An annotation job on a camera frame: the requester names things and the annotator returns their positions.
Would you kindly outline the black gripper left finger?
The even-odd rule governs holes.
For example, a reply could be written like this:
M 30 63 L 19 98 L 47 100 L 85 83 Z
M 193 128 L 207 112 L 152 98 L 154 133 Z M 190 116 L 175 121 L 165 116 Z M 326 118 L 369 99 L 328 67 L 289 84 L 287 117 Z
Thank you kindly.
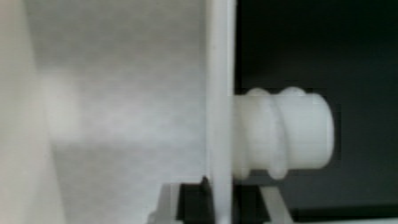
M 161 185 L 147 224 L 207 224 L 207 178 L 195 183 Z

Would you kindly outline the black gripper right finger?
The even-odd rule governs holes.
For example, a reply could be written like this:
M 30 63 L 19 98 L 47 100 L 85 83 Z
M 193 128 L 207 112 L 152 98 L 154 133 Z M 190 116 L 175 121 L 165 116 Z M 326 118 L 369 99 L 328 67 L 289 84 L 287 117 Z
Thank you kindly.
M 236 186 L 236 224 L 293 224 L 275 187 Z

